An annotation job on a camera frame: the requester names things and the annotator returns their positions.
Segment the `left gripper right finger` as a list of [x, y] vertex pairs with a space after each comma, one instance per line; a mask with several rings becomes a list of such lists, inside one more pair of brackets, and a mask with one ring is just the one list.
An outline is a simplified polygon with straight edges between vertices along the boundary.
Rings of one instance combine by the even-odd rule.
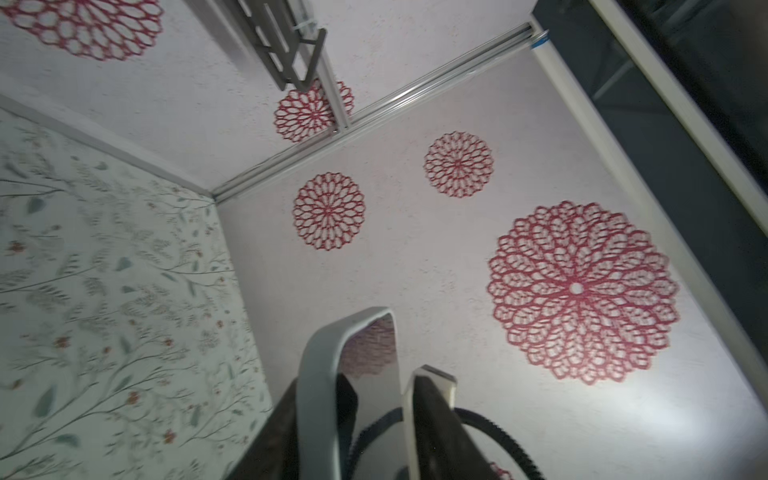
[[421, 479], [497, 479], [434, 382], [414, 381], [413, 413]]

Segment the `grey phone case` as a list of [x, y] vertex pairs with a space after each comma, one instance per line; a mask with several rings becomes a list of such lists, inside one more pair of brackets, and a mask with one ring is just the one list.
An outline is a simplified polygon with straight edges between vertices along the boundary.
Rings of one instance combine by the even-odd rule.
[[369, 307], [319, 329], [296, 380], [301, 479], [407, 473], [395, 317]]

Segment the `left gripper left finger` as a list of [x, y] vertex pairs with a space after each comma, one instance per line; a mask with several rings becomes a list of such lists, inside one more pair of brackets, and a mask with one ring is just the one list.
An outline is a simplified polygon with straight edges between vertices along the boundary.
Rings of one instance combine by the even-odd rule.
[[227, 480], [299, 478], [296, 383], [289, 385]]

